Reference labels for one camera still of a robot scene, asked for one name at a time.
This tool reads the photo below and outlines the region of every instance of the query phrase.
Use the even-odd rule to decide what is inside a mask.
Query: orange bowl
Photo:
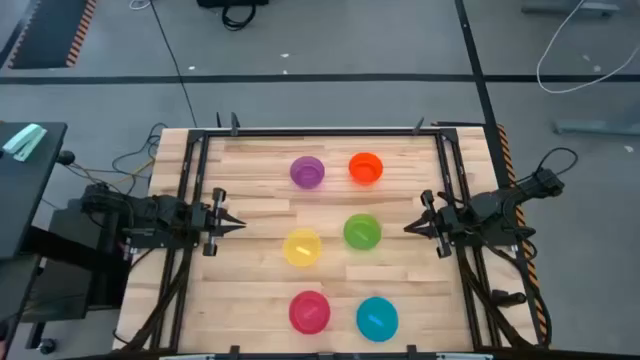
[[[382,161],[372,153],[355,154],[349,161],[349,173],[356,183],[371,185],[382,176]]]

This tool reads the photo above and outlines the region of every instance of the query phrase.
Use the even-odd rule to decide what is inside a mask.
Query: purple bowl
[[[324,178],[324,165],[322,161],[313,156],[303,156],[291,164],[289,171],[291,179],[303,189],[313,189]]]

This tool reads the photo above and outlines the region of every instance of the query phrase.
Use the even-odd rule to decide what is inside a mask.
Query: black cable
[[[256,3],[254,2],[251,4],[251,12],[249,13],[246,19],[242,21],[236,21],[231,19],[228,16],[228,13],[231,7],[234,6],[234,2],[237,2],[237,1],[235,0],[227,1],[227,4],[222,9],[222,25],[224,25],[225,29],[229,31],[239,31],[244,29],[247,25],[249,25],[251,21],[253,21],[253,18],[256,16]]]
[[[466,204],[464,203],[464,201],[462,201],[462,199],[457,199],[455,196],[451,196],[451,197],[449,198],[449,196],[447,196],[447,193],[445,193],[444,191],[438,191],[438,192],[436,193],[436,195],[438,195],[438,197],[440,197],[441,199],[445,200],[446,202],[454,202],[454,201],[455,201],[455,202],[457,202],[457,203],[460,203],[460,204],[466,205]]]
[[[127,205],[127,208],[129,209],[129,229],[133,229],[134,228],[134,226],[135,226],[135,221],[134,221],[135,211],[133,210],[133,206],[128,201],[126,201],[124,199],[120,199],[120,198],[118,198],[116,196],[105,195],[105,194],[91,194],[90,196],[91,197],[94,197],[94,196],[103,197],[103,198],[119,201],[119,202],[122,202],[125,205]]]
[[[158,17],[158,12],[156,11],[156,6],[151,3],[151,10],[153,10],[153,15],[158,22],[158,27],[160,28],[160,34],[162,34],[162,38],[164,39],[165,45],[167,45],[167,50],[169,50],[169,55],[171,55],[171,60],[173,60],[173,65],[176,68],[176,73],[178,73],[178,79],[180,80],[180,85],[182,86],[182,91],[184,92],[184,97],[187,100],[187,105],[189,106],[189,112],[191,113],[191,120],[193,121],[194,127],[199,127],[198,122],[196,121],[196,116],[193,114],[193,106],[191,106],[191,99],[189,99],[189,93],[187,92],[187,88],[184,85],[184,79],[182,78],[182,74],[180,73],[180,67],[178,66],[178,61],[176,60],[175,55],[173,55],[173,50],[171,50],[171,46],[169,45],[169,40],[167,40],[167,35],[164,33],[164,28],[162,27],[162,23],[160,22],[160,17]]]
[[[76,164],[71,164],[69,165],[70,167],[74,168],[74,169],[78,169],[80,170],[80,167]],[[110,173],[110,174],[122,174],[122,171],[115,171],[115,170],[104,170],[104,169],[87,169],[84,168],[85,171],[88,171],[90,173],[92,172],[99,172],[99,173]],[[143,179],[148,179],[148,176],[145,175],[140,175],[140,174],[134,174],[134,173],[127,173],[127,175],[129,176],[135,176],[135,177],[139,177],[139,178],[143,178]]]
[[[96,219],[93,218],[93,215],[91,213],[85,213],[85,214],[87,214],[87,217],[89,218],[89,220],[91,220],[92,223],[94,223],[97,226],[99,226],[100,228],[104,229],[104,225],[102,225],[99,222],[97,222]]]
[[[525,177],[523,177],[523,178],[521,178],[521,179],[518,179],[518,180],[516,180],[516,181],[512,182],[512,183],[513,183],[513,185],[514,185],[516,188],[518,188],[521,192],[528,190],[528,189],[522,189],[522,188],[520,187],[520,183],[521,183],[521,182],[523,182],[523,181],[525,181],[525,180],[528,180],[528,179],[530,179],[530,178],[532,178],[532,177],[534,177],[534,176],[536,176],[540,171],[542,171],[542,165],[544,165],[544,163],[547,161],[547,159],[549,158],[549,156],[553,155],[553,153],[558,152],[558,151],[565,151],[565,152],[570,153],[571,155],[573,155],[573,161],[571,162],[571,164],[569,164],[569,166],[567,166],[566,168],[564,168],[564,169],[562,169],[562,170],[558,171],[558,172],[556,173],[556,176],[560,176],[560,175],[562,175],[562,174],[566,173],[567,171],[569,171],[569,170],[573,169],[573,167],[574,167],[574,166],[576,166],[576,164],[578,163],[578,159],[580,158],[580,157],[578,156],[578,154],[577,154],[575,151],[573,151],[573,150],[571,150],[571,149],[569,149],[569,148],[566,148],[566,147],[556,147],[556,148],[553,148],[553,149],[549,150],[549,151],[548,151],[548,152],[547,152],[547,153],[542,157],[542,160],[540,160],[540,162],[538,163],[538,166],[536,167],[536,169],[535,169],[535,171],[534,171],[533,173],[531,173],[530,175],[527,175],[527,176],[525,176]],[[536,256],[538,256],[538,248],[537,248],[535,245],[533,245],[533,243],[532,243],[529,239],[527,239],[524,235],[522,235],[522,233],[518,230],[518,228],[517,228],[517,227],[515,227],[515,226],[513,225],[513,223],[511,222],[511,220],[509,219],[509,217],[508,217],[508,216],[506,215],[506,213],[505,213],[505,209],[506,209],[507,201],[508,201],[509,199],[511,199],[511,197],[513,197],[514,195],[515,195],[515,193],[514,193],[514,194],[509,195],[509,196],[508,196],[506,199],[504,199],[504,201],[502,202],[502,211],[501,211],[501,212],[502,212],[502,218],[503,218],[503,219],[504,219],[504,221],[507,223],[507,227],[506,227],[506,229],[509,229],[509,230],[513,231],[513,233],[516,235],[516,237],[518,237],[518,239],[519,239],[520,241],[522,241],[522,242],[526,242],[526,243],[527,243],[527,245],[529,245],[529,246],[531,247],[531,249],[533,250],[533,254],[532,254],[530,257],[527,257],[527,260],[528,260],[528,261],[531,261],[531,260],[535,259],[535,257],[536,257]]]
[[[166,309],[169,307],[171,300],[175,296],[178,289],[183,286],[184,282],[188,280],[187,272],[188,265],[186,261],[182,260],[180,267],[173,280],[167,287],[166,293],[158,299],[158,303],[154,307],[153,311],[142,325],[142,327],[136,332],[134,337],[131,339],[129,344],[125,345],[121,350],[122,351],[138,351],[144,347],[144,344],[147,342],[149,336],[153,332],[153,329],[158,324],[158,321],[163,318]]]
[[[141,153],[142,153],[142,152],[147,148],[147,146],[149,147],[149,149],[147,149],[147,154],[149,155],[149,157],[150,157],[152,160],[154,160],[154,161],[155,161],[155,157],[153,157],[153,156],[151,155],[151,148],[152,148],[152,147],[157,147],[157,146],[158,146],[158,142],[160,141],[160,135],[154,135],[153,133],[154,133],[154,131],[156,131],[156,129],[157,129],[158,127],[160,127],[160,126],[163,126],[164,128],[168,128],[168,127],[169,127],[169,126],[167,126],[167,124],[162,123],[162,122],[155,123],[155,124],[151,127],[151,129],[149,130],[149,134],[147,135],[147,138],[145,139],[144,144],[142,144],[142,147],[140,147],[140,149],[139,149],[139,150],[137,150],[137,151],[132,151],[132,152],[129,152],[129,153],[126,153],[126,154],[124,154],[124,155],[118,156],[118,157],[116,157],[115,159],[113,159],[113,161],[111,162],[111,167],[113,168],[113,170],[114,170],[114,171],[116,171],[116,172],[119,172],[119,173],[121,173],[121,174],[124,174],[124,175],[131,175],[131,173],[126,172],[126,171],[124,171],[124,170],[122,170],[122,169],[118,168],[118,166],[117,166],[118,162],[119,162],[120,160],[123,160],[123,159],[127,158],[127,157],[130,157],[130,156],[134,156],[134,155],[141,154]],[[135,188],[135,186],[136,186],[136,178],[135,178],[135,176],[133,176],[133,177],[132,177],[132,183],[131,183],[131,186],[130,186],[130,187],[129,187],[129,189],[127,190],[126,195],[131,194],[131,192],[133,191],[133,189]]]
[[[499,258],[507,261],[508,263],[513,265],[513,267],[516,268],[516,270],[518,271],[518,274],[520,274],[520,277],[522,278],[523,284],[525,284],[525,286],[527,286],[531,290],[531,292],[533,292],[533,296],[540,303],[540,307],[542,308],[542,315],[544,316],[545,322],[547,324],[547,333],[546,333],[546,335],[544,335],[544,341],[543,341],[542,344],[544,346],[549,346],[549,344],[551,344],[551,336],[552,336],[551,335],[552,334],[551,314],[549,313],[549,309],[547,308],[547,304],[544,302],[544,299],[542,298],[542,295],[540,294],[540,290],[535,285],[533,285],[531,283],[531,279],[529,278],[528,274],[526,274],[523,271],[523,269],[520,267],[520,265],[518,265],[518,262],[517,262],[516,259],[514,259],[511,256],[509,256],[504,251],[502,251],[502,250],[496,248],[495,246],[489,244],[487,239],[484,236],[482,236],[479,232],[473,231],[473,230],[469,230],[469,228],[465,229],[465,232],[467,233],[467,235],[475,235],[478,239],[480,239],[480,241],[482,241],[483,245],[486,246],[487,249],[489,249],[489,251],[491,251],[493,254],[495,254]]]
[[[137,258],[133,263],[131,263],[131,267],[129,268],[129,273],[131,273],[131,270],[133,270],[133,268],[136,267],[136,265],[138,265],[140,261],[142,261],[142,259],[146,258],[149,254],[151,254],[152,251],[153,249],[148,249],[146,252],[140,255],[140,257]]]
[[[128,341],[126,341],[126,340],[122,339],[120,336],[118,336],[118,334],[116,334],[116,329],[113,329],[113,331],[111,332],[111,335],[113,335],[113,337],[114,337],[116,340],[120,341],[121,343],[123,343],[123,344],[125,344],[125,345],[129,345],[129,342],[128,342]]]
[[[82,174],[78,174],[77,172],[75,172],[75,170],[73,170],[73,169],[72,169],[71,167],[69,167],[69,166],[65,166],[65,168],[66,168],[67,170],[71,171],[75,176],[78,176],[78,177],[81,177],[81,178],[83,178],[83,179],[89,180],[89,181],[91,181],[91,182],[92,182],[92,183],[94,183],[94,184],[103,184],[103,185],[105,185],[105,186],[107,186],[107,187],[110,187],[110,188],[114,189],[116,192],[118,192],[118,193],[122,194],[122,191],[120,191],[120,189],[118,189],[115,185],[113,185],[113,184],[111,184],[111,183],[108,183],[108,182],[106,182],[106,181],[104,181],[104,180],[100,180],[100,179],[96,179],[96,178],[94,178],[94,177],[93,177],[93,176],[91,176],[89,173],[87,173],[86,171],[84,171],[84,169],[82,169],[82,168],[81,168],[81,170],[82,170],[82,171],[84,171],[84,173],[85,173],[85,174],[87,174],[86,176],[85,176],[85,175],[82,175]]]

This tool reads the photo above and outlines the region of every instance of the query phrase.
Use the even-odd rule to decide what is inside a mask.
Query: yellow bowl
[[[284,241],[282,250],[289,264],[310,266],[320,257],[322,240],[311,229],[296,229]]]

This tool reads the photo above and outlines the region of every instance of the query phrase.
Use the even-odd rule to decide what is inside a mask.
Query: blue bowl
[[[360,304],[356,322],[364,337],[374,342],[384,342],[398,330],[398,312],[387,299],[375,296]]]

